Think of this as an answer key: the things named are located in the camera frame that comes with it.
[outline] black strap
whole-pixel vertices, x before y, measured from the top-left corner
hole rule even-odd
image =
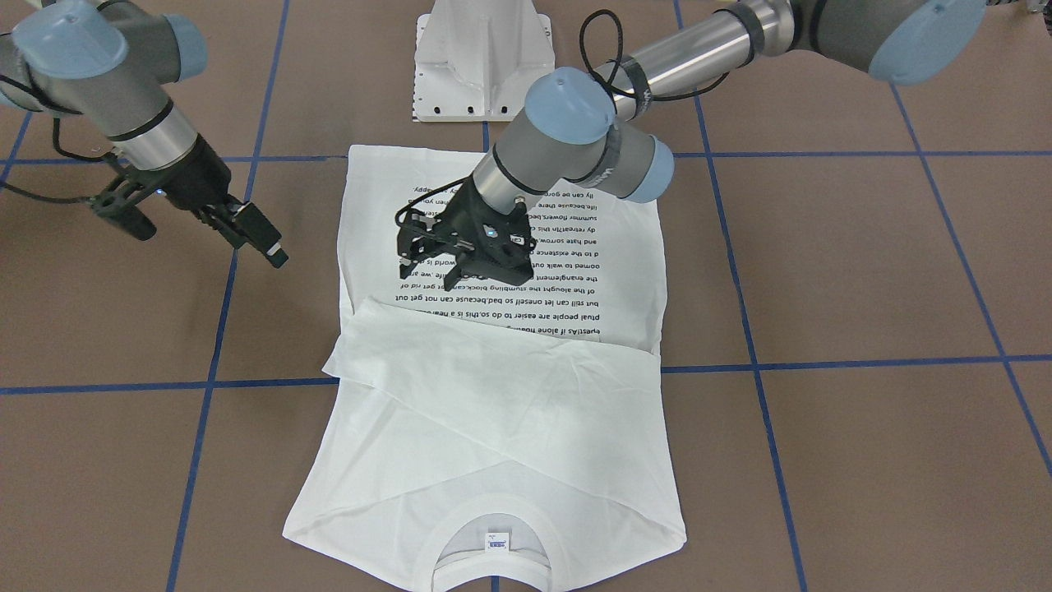
[[[509,172],[508,169],[504,167],[504,163],[501,162],[501,157],[497,155],[497,146],[495,145],[493,146],[493,162],[497,163],[497,167],[501,169],[501,172],[504,172],[504,176],[509,181],[511,181],[511,183],[513,185],[515,185],[517,187],[523,189],[524,191],[526,191],[526,192],[528,192],[530,195],[544,195],[545,193],[545,191],[543,191],[543,190],[538,190],[538,189],[535,189],[533,187],[529,187],[529,186],[524,185],[522,183],[522,181],[520,181],[519,179],[517,179],[514,177],[514,175],[512,175],[511,172]]]
[[[825,54],[818,47],[818,23],[822,21],[822,12],[825,9],[826,0],[818,0],[814,3],[814,9],[811,11],[811,26],[808,29],[808,36],[811,38],[811,47],[814,49],[814,53],[823,56]]]
[[[127,2],[127,0],[106,0],[102,4],[99,4],[98,6],[96,6],[95,9],[101,13],[102,11],[105,11],[109,6],[112,6],[114,4],[120,4],[121,2]]]
[[[107,136],[112,142],[123,142],[124,140],[130,140],[132,138],[137,138],[146,131],[149,131],[157,126],[158,123],[164,121],[164,118],[171,113],[171,109],[176,107],[176,103],[168,99],[168,102],[164,104],[164,108],[160,110],[157,115],[150,118],[149,121],[143,123],[142,125],[132,129],[130,131],[125,131],[123,134],[118,134],[116,136]]]
[[[800,38],[803,37],[802,34],[804,33],[804,9],[801,8],[800,2],[792,3],[792,22],[793,22],[792,43],[789,44],[789,48],[786,49],[787,52],[795,49],[796,45],[800,44]]]
[[[618,166],[619,160],[621,160],[621,128],[614,122],[606,132],[606,144],[603,146],[603,155],[600,156],[599,163],[584,177],[566,180],[586,189],[594,187],[610,176],[610,172]]]
[[[764,52],[764,45],[767,42],[767,39],[764,37],[764,23],[760,22],[760,17],[756,16],[756,13],[752,12],[752,8],[749,8],[745,4],[734,3],[726,8],[720,8],[716,13],[730,13],[742,23],[746,33],[749,34],[749,59],[745,60],[745,63],[742,65],[751,62],[756,57],[756,54]]]
[[[635,94],[635,115],[632,116],[634,119],[650,108],[650,104],[654,101],[654,94],[650,89],[647,73],[643,72],[643,66],[635,61],[635,58],[628,56],[627,60],[621,62],[621,67],[628,76],[628,81],[632,83],[632,91]]]

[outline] white t-shirt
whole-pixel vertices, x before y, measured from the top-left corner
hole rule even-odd
[[[414,591],[572,590],[686,542],[656,358],[365,302],[333,361],[287,538]]]
[[[445,292],[434,260],[399,280],[394,210],[480,157],[351,147],[325,366],[340,390],[284,535],[407,590],[571,590],[686,540],[655,355],[661,227],[653,203],[560,189],[531,211],[522,288]]]

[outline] blue tape line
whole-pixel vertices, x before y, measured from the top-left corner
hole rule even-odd
[[[937,157],[1033,157],[1052,156],[1052,150],[933,150],[923,152]],[[857,157],[915,157],[916,150],[816,150],[816,151],[677,151],[676,158],[857,158]]]
[[[274,379],[261,381],[217,381],[217,389],[256,389],[269,387],[324,387],[339,385],[340,380],[331,376],[319,379]]]
[[[346,154],[333,154],[327,156],[258,156],[256,160],[260,162],[325,162],[332,158],[347,160]]]
[[[978,364],[1000,364],[1007,360],[1011,364],[1050,363],[1052,354],[1025,354],[1016,356],[966,356],[956,359],[901,359],[872,361],[835,361],[757,364],[722,364],[701,366],[666,366],[662,374],[720,374],[728,372],[784,372],[794,370],[836,370],[848,368],[902,368],[918,366],[967,366]],[[109,385],[58,385],[44,387],[0,387],[4,395],[60,395],[77,393],[121,393],[135,391],[189,391],[206,389],[255,389],[269,387],[324,387],[339,385],[340,380],[331,376],[313,379],[260,379],[245,381],[207,381],[197,383],[125,383]]]
[[[666,366],[662,374],[719,374],[722,372],[752,372],[751,364],[722,364],[719,366]]]
[[[263,137],[266,135],[266,121],[270,111],[270,99],[274,96],[274,84],[278,80],[278,64],[281,62],[281,47],[285,42],[285,25],[288,22],[288,3],[284,0],[281,7],[281,21],[278,23],[278,41],[274,45],[274,58],[270,60],[270,76],[266,82],[266,91],[263,94],[263,110],[260,114],[260,125],[256,131],[256,146],[252,148],[252,164],[248,169],[248,184],[245,185],[245,201],[251,200],[252,188],[256,186],[256,170],[261,161],[260,154],[263,151]]]
[[[25,141],[25,131],[29,128],[31,119],[33,119],[32,113],[26,113],[25,117],[22,118],[22,126],[18,128],[18,136],[15,137],[15,143],[11,146],[11,154],[7,156],[7,161],[4,162],[3,170],[0,170],[0,181],[6,181],[7,175],[11,175],[11,168],[15,165],[15,157],[18,156],[22,142]]]
[[[83,160],[74,160],[73,158],[18,158],[13,161],[13,164],[29,164],[29,165],[43,165],[43,164],[73,164],[76,166],[90,166],[92,164],[99,164],[98,162],[85,162]]]
[[[197,473],[201,464],[201,450],[204,447],[205,431],[208,427],[208,413],[211,410],[211,396],[215,392],[216,373],[219,371],[220,354],[223,351],[223,338],[226,334],[226,320],[230,311],[230,298],[234,293],[234,280],[238,272],[238,251],[230,254],[230,268],[226,274],[226,289],[223,292],[223,306],[219,313],[219,326],[216,328],[216,346],[213,350],[211,363],[208,366],[208,387],[201,400],[201,415],[198,419],[197,435],[194,438],[194,454],[190,456],[189,473],[186,475],[186,491],[183,492],[183,506],[179,514],[179,528],[176,530],[176,543],[171,550],[171,564],[168,567],[167,592],[175,592],[176,578],[179,575],[179,564],[183,556],[183,543],[186,539],[186,525],[189,523],[190,507],[194,503],[194,489],[197,486]]]
[[[57,387],[0,387],[0,396],[63,395],[76,393],[126,393],[134,391],[193,391],[207,389],[208,383],[132,383],[126,385],[68,385]]]
[[[972,292],[975,294],[975,301],[979,305],[979,310],[983,312],[983,319],[986,321],[987,329],[990,330],[990,336],[993,339],[994,346],[997,348],[997,354],[999,355],[1000,362],[1005,367],[1005,372],[1008,374],[1008,381],[1012,385],[1012,390],[1015,392],[1015,399],[1019,404],[1019,408],[1023,410],[1023,415],[1026,417],[1027,424],[1030,426],[1030,433],[1034,438],[1034,444],[1037,446],[1037,451],[1040,453],[1041,460],[1045,462],[1045,470],[1048,472],[1049,477],[1052,477],[1052,458],[1049,457],[1049,451],[1045,446],[1045,441],[1041,438],[1040,431],[1037,429],[1037,423],[1034,421],[1034,416],[1030,412],[1030,406],[1027,405],[1027,397],[1023,394],[1023,389],[1019,387],[1019,382],[1016,380],[1015,372],[1012,370],[1012,365],[1010,364],[1008,355],[1005,352],[1005,346],[1000,341],[1000,336],[997,334],[997,328],[994,327],[990,309],[987,307],[986,300],[983,299],[983,291],[979,289],[978,281],[975,279],[975,273],[972,272],[972,266],[968,262],[968,256],[965,253],[965,248],[960,244],[957,231],[953,227],[953,220],[950,219],[950,211],[947,209],[946,202],[943,200],[943,192],[938,188],[938,183],[935,182],[935,176],[932,173],[931,166],[928,164],[928,158],[920,149],[920,140],[917,139],[916,130],[913,128],[913,122],[910,120],[910,116],[906,111],[906,103],[903,102],[903,97],[898,94],[898,88],[895,87],[894,84],[889,84],[889,86],[891,87],[891,94],[895,97],[895,102],[898,104],[898,110],[903,115],[903,120],[906,122],[906,128],[910,132],[910,138],[913,140],[913,145],[916,147],[916,155],[920,159],[920,164],[924,165],[924,171],[928,177],[928,183],[931,185],[931,190],[935,195],[935,202],[938,204],[938,210],[943,215],[943,222],[946,224],[947,231],[950,232],[950,239],[953,241],[953,248],[957,251],[960,264],[965,268],[965,274],[968,275],[968,283],[972,286]]]
[[[673,0],[675,6],[675,20],[680,28],[683,28],[683,15],[680,9],[680,0]],[[705,111],[702,109],[701,97],[694,97],[694,110],[697,114],[697,125],[702,132],[702,143],[705,146],[705,161],[709,167],[709,176],[712,181],[712,193],[715,198],[716,211],[720,216],[720,229],[723,232],[724,243],[727,247],[727,263],[730,266],[731,279],[734,282],[734,290],[737,292],[739,310],[742,315],[742,330],[745,333],[745,344],[749,350],[749,363],[752,367],[752,379],[756,387],[756,397],[760,402],[760,411],[764,419],[764,430],[767,432],[767,447],[771,455],[771,465],[774,470],[774,481],[778,488],[778,497],[782,501],[782,514],[786,523],[786,533],[789,536],[789,547],[792,551],[793,564],[796,567],[796,580],[801,592],[807,592],[807,575],[804,571],[804,558],[801,555],[800,545],[796,539],[796,526],[792,517],[792,508],[789,505],[789,492],[786,488],[785,476],[782,472],[782,458],[778,454],[777,442],[774,438],[774,426],[771,423],[770,411],[767,406],[767,394],[764,390],[763,376],[757,368],[756,348],[752,340],[752,329],[749,325],[749,312],[745,306],[745,292],[742,289],[741,277],[737,272],[737,262],[734,257],[734,246],[731,243],[730,227],[727,224],[727,215],[724,209],[723,195],[720,191],[720,181],[716,178],[715,161],[712,158],[712,145],[709,142],[708,127],[705,124]]]
[[[274,57],[270,61],[270,74],[267,79],[266,93],[263,97],[263,108],[260,113],[260,124],[256,132],[256,145],[252,148],[251,167],[248,170],[248,183],[245,187],[245,201],[251,200],[252,188],[256,183],[256,172],[259,169],[260,151],[263,148],[263,136],[266,132],[266,120],[270,109],[270,97],[274,94],[274,83],[278,77],[278,64],[281,59],[281,47],[285,37],[285,25],[288,22],[289,0],[282,2],[281,21],[278,24],[278,38],[275,42]],[[219,371],[219,360],[223,350],[223,336],[226,333],[226,321],[230,309],[230,300],[234,294],[234,282],[238,272],[238,250],[235,249],[230,256],[230,269],[226,278],[226,290],[223,293],[223,308],[219,315],[219,327],[216,330],[216,349],[213,353],[211,365],[208,369],[208,382],[216,381]],[[190,507],[194,502],[194,488],[197,485],[197,472],[201,463],[201,449],[204,446],[205,430],[208,426],[208,412],[211,408],[211,396],[215,387],[209,387],[204,392],[201,402],[201,417],[198,423],[197,438],[194,442],[194,455],[190,458],[189,474],[186,477],[186,492],[183,495],[183,508],[179,516],[179,529],[176,532],[176,544],[171,551],[171,565],[168,568],[168,585],[166,592],[175,592],[176,580],[179,576],[179,564],[182,559],[183,542],[186,538],[186,525],[189,522]]]

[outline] floor tile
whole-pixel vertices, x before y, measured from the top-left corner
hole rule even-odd
[[[347,161],[264,162],[252,201],[282,232],[276,269],[250,249],[238,273],[223,341],[222,380],[323,376],[340,334],[336,234]]]
[[[411,120],[417,18],[433,4],[294,2],[264,154],[344,155],[350,144],[479,149],[478,123]]]
[[[725,6],[681,5],[688,25]],[[913,149],[887,83],[812,52],[761,56],[702,103],[715,151]]]
[[[33,14],[33,6],[25,2],[11,2],[0,14],[0,33],[9,33],[22,19]]]
[[[153,15],[182,15],[198,26],[208,47],[207,68],[164,88],[221,156],[251,156],[270,76],[281,2],[251,6],[164,0],[136,3]],[[34,118],[20,158],[59,158],[52,149],[50,123],[47,118]],[[66,149],[83,154],[110,147],[85,117],[64,121],[62,138]]]
[[[631,55],[677,30],[674,5],[664,0],[616,0],[602,4],[537,0],[534,5],[539,13],[551,18],[557,66],[584,69],[579,44],[581,23],[599,8],[613,11],[622,20],[625,55]],[[612,60],[618,54],[613,23],[606,18],[593,21],[588,27],[586,43],[592,66]],[[673,151],[705,149],[693,100],[655,103],[631,125],[656,136]]]
[[[7,160],[22,127],[25,111],[12,107],[0,108],[0,160]]]
[[[243,192],[247,167],[231,166]],[[98,191],[99,164],[16,165],[11,182],[45,195]],[[230,247],[161,197],[142,204],[157,234],[139,242],[86,206],[0,199],[0,384],[203,381],[215,348]]]
[[[0,397],[5,590],[163,590],[200,391]]]
[[[1005,349],[1052,353],[1052,159],[929,161]]]
[[[1043,590],[1052,488],[1002,366],[764,375],[809,590]]]
[[[1013,364],[1012,371],[1027,400],[1045,449],[1052,452],[1052,363]]]
[[[752,375],[664,376],[687,545],[588,590],[796,590]],[[532,590],[502,579],[502,592]]]
[[[668,273],[663,366],[748,364],[737,293],[704,159],[681,158],[658,201]]]
[[[336,387],[216,391],[177,590],[397,590],[281,536],[335,401]]]
[[[927,83],[902,88],[920,145],[938,149],[1052,149],[1052,38],[1021,6],[987,9],[960,57]]]
[[[918,159],[716,170],[760,362],[996,354]]]

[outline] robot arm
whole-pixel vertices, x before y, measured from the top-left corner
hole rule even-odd
[[[654,102],[794,48],[877,80],[922,82],[956,58],[984,9],[984,0],[741,0],[591,76],[561,67],[533,84],[444,211],[399,211],[401,274],[451,253],[446,289],[470,277],[521,285],[535,244],[526,211],[560,179],[638,202],[664,192],[672,152],[627,123]]]
[[[161,192],[236,248],[247,242],[281,266],[288,258],[281,233],[255,204],[227,192],[229,168],[161,88],[204,69],[197,27],[126,0],[42,4],[0,37],[0,73],[9,79],[0,82],[0,103],[53,117],[83,114],[113,142],[105,160],[118,177],[87,199],[92,210],[146,240],[157,228],[137,204]]]

